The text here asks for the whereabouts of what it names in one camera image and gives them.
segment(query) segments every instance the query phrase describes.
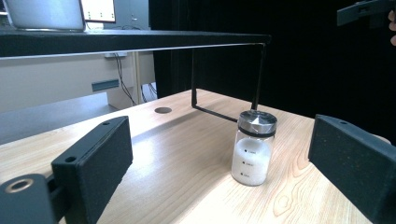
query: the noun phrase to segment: wooden table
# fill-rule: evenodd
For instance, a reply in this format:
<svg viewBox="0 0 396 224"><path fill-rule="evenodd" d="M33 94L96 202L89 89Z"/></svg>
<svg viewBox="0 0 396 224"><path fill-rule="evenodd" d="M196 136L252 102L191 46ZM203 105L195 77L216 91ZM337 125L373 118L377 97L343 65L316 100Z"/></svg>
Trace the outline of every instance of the wooden table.
<svg viewBox="0 0 396 224"><path fill-rule="evenodd" d="M249 102L198 90L200 106L238 118ZM159 114L158 107L172 112ZM308 161L314 121L259 106L278 119L266 182L231 177L236 123L191 108L186 91L0 146L0 183L50 174L50 162L100 122L130 118L134 162L99 223L369 223Z"/></svg>

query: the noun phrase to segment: monitor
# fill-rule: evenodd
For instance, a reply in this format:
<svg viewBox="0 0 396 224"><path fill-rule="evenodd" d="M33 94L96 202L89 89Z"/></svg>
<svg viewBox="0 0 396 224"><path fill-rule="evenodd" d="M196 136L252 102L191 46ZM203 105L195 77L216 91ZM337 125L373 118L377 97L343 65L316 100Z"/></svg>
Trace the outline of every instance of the monitor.
<svg viewBox="0 0 396 224"><path fill-rule="evenodd" d="M81 0L87 22L116 23L114 0Z"/></svg>

